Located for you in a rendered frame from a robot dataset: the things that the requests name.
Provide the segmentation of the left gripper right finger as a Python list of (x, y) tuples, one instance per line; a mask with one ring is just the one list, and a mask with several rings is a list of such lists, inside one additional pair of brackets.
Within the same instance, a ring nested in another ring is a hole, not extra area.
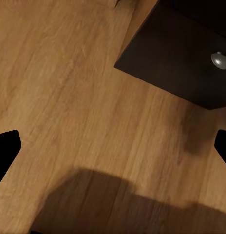
[(226, 163), (226, 131), (219, 130), (214, 142), (214, 146)]

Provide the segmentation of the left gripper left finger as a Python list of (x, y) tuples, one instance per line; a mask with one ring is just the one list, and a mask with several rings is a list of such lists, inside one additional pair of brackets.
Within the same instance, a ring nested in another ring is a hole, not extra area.
[(0, 134), (0, 182), (21, 149), (17, 130)]

